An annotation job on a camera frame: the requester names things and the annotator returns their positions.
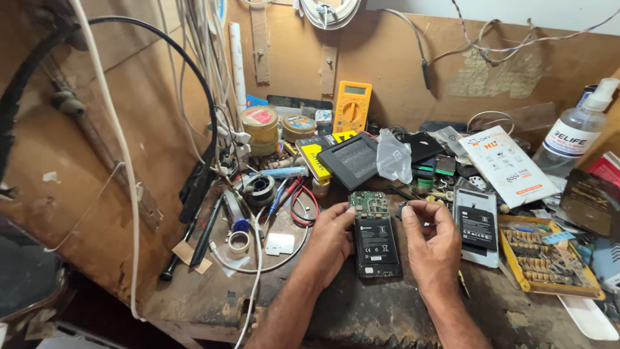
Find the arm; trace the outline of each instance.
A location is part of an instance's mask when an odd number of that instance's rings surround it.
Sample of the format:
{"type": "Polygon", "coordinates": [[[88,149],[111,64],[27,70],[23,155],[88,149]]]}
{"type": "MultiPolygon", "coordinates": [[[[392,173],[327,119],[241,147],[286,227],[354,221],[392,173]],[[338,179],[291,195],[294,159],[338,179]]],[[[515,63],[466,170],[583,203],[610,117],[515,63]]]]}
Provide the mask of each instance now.
{"type": "Polygon", "coordinates": [[[402,209],[402,222],[411,271],[443,347],[490,349],[458,292],[461,236],[448,208],[434,202],[410,201],[402,209]],[[435,226],[423,227],[420,220],[435,226]]]}
{"type": "Polygon", "coordinates": [[[348,202],[321,212],[308,244],[267,318],[246,344],[247,349],[299,348],[321,291],[334,280],[342,263],[353,252],[355,209],[348,202]]]}

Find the yellow multimeter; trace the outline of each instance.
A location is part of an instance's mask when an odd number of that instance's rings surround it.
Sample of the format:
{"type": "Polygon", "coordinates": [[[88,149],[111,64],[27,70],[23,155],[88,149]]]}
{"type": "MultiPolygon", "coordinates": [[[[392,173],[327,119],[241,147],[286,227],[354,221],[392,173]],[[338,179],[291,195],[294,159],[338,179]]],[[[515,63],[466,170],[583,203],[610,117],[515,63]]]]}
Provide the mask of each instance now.
{"type": "Polygon", "coordinates": [[[364,131],[373,85],[341,81],[334,116],[334,133],[364,131]]]}

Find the hand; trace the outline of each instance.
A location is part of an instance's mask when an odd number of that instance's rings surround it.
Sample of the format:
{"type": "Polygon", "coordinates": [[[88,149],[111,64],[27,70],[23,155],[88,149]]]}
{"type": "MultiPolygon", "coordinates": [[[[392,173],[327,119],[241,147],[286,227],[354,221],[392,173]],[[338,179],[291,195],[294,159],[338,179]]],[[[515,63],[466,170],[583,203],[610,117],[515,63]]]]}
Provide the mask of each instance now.
{"type": "Polygon", "coordinates": [[[315,282],[318,293],[334,280],[342,263],[353,253],[350,227],[355,220],[355,208],[341,202],[316,217],[312,235],[304,248],[291,278],[300,276],[315,282]]]}
{"type": "Polygon", "coordinates": [[[433,297],[460,299],[461,236],[448,208],[424,200],[409,201],[402,208],[402,223],[407,234],[411,271],[425,301],[433,297]],[[435,225],[424,227],[424,223],[435,225]]]}

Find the green circuit board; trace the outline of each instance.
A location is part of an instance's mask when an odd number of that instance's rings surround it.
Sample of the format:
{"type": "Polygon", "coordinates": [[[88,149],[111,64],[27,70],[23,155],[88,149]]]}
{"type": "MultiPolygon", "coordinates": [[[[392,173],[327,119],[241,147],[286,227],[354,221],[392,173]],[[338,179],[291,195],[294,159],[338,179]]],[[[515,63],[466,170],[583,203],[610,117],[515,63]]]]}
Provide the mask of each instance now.
{"type": "Polygon", "coordinates": [[[379,191],[356,191],[349,195],[349,204],[355,207],[358,218],[390,219],[387,201],[379,191]]]}

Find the masking tape roll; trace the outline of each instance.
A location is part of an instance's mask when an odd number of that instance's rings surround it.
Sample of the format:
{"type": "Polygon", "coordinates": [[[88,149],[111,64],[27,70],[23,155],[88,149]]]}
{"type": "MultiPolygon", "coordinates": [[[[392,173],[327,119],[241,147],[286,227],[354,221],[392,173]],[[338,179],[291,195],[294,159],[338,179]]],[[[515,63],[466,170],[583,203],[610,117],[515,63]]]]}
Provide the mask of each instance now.
{"type": "Polygon", "coordinates": [[[234,232],[228,238],[228,246],[233,253],[244,253],[250,248],[250,235],[246,232],[234,232]]]}

